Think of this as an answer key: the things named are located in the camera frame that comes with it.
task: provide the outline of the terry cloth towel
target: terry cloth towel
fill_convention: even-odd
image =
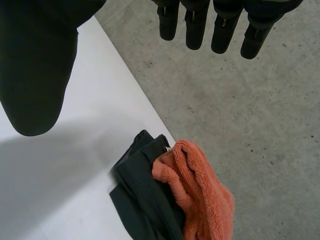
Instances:
[[[170,185],[177,204],[184,210],[185,240],[231,240],[234,197],[219,182],[199,146],[178,141],[154,161],[152,176]]]

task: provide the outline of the gray concrete floor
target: gray concrete floor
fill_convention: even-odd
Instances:
[[[198,143],[234,193],[234,240],[320,239],[320,4],[305,0],[275,24],[254,60],[240,56],[246,14],[228,51],[185,45],[180,7],[173,41],[159,37],[148,0],[107,0],[96,14],[177,139]]]

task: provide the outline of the white table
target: white table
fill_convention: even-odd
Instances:
[[[129,240],[109,197],[110,169],[142,129],[168,130],[93,17],[57,124],[16,133],[0,107],[0,239]]]

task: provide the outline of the dark gray cloth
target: dark gray cloth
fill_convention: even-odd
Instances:
[[[121,221],[135,240],[183,240],[185,214],[170,187],[153,179],[156,158],[169,147],[165,136],[139,133],[113,170],[118,186],[110,193]]]

